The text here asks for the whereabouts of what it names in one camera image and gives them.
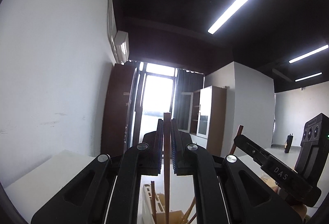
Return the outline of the person right hand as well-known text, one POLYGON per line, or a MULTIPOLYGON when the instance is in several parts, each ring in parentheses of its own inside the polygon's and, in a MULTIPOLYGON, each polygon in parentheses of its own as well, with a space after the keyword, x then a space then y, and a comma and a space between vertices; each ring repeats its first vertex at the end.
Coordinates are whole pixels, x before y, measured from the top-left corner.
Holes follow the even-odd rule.
MULTIPOLYGON (((278 186, 272 187, 272 190, 276 194, 285 194, 285 192, 278 186)), ((305 218, 305 215, 307 214, 307 207, 304 204, 293 205, 291 207, 301 216, 301 218, 305 218)))

